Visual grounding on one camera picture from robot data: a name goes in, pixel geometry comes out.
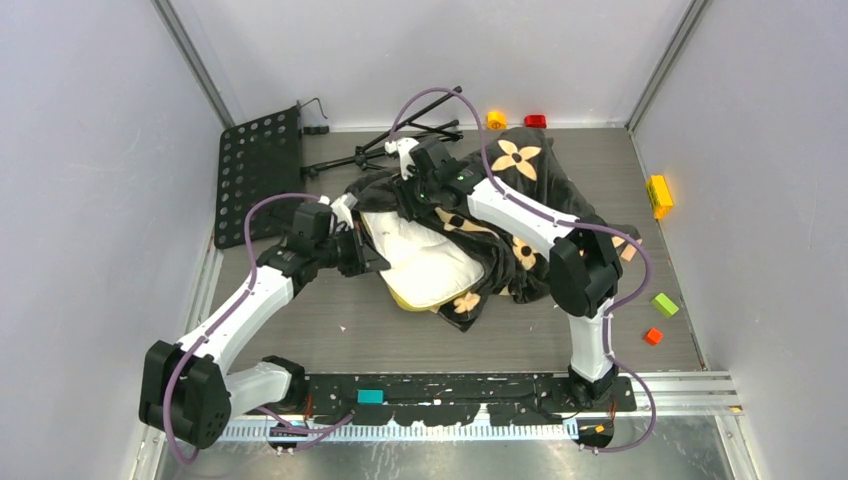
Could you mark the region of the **black floral pillowcase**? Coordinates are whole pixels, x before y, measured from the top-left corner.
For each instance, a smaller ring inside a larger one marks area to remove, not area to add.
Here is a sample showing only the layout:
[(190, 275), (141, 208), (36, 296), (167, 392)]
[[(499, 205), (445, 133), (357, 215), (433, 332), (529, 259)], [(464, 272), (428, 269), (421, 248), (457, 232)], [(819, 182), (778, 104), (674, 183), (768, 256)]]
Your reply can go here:
[(402, 309), (468, 329), (488, 298), (551, 297), (592, 318), (615, 302), (637, 233), (605, 223), (552, 161), (538, 130), (453, 157), (437, 139), (386, 145), (399, 162), (351, 184), (333, 210), (358, 226)]

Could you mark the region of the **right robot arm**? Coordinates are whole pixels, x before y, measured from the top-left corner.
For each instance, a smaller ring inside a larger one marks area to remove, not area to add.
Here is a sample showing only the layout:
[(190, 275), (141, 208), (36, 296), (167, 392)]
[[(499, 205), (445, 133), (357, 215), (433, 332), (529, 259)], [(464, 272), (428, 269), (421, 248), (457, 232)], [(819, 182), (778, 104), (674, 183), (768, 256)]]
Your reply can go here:
[(392, 186), (403, 218), (416, 220), (436, 208), (467, 215), (517, 236), (547, 260), (550, 295), (569, 320), (565, 388), (578, 407), (598, 409), (618, 375), (610, 309), (623, 270), (611, 229), (531, 199), (495, 177), (487, 161), (463, 163), (438, 140), (403, 137), (387, 142), (385, 150), (399, 161)]

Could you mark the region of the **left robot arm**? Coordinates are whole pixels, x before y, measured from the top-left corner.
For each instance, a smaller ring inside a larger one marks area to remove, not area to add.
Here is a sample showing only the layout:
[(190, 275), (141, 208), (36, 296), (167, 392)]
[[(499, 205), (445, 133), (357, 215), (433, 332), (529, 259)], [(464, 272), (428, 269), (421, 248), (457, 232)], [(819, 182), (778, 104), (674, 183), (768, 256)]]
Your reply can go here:
[(248, 341), (320, 270), (356, 276), (388, 268), (355, 226), (356, 203), (344, 194), (300, 204), (281, 243), (254, 260), (228, 300), (178, 341), (157, 341), (148, 349), (139, 400), (143, 424), (205, 449), (234, 417), (269, 405), (293, 414), (306, 405), (305, 369), (293, 361), (270, 355), (250, 369), (230, 368)]

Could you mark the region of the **white pillow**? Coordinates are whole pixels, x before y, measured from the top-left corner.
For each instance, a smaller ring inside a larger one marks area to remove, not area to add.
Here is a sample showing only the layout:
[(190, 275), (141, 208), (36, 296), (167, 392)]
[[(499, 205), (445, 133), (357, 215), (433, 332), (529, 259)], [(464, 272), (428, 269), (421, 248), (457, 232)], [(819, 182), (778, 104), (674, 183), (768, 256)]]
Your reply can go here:
[(468, 293), (484, 276), (481, 263), (417, 222), (395, 212), (364, 212), (361, 220), (376, 251), (390, 264), (379, 275), (406, 311), (436, 310)]

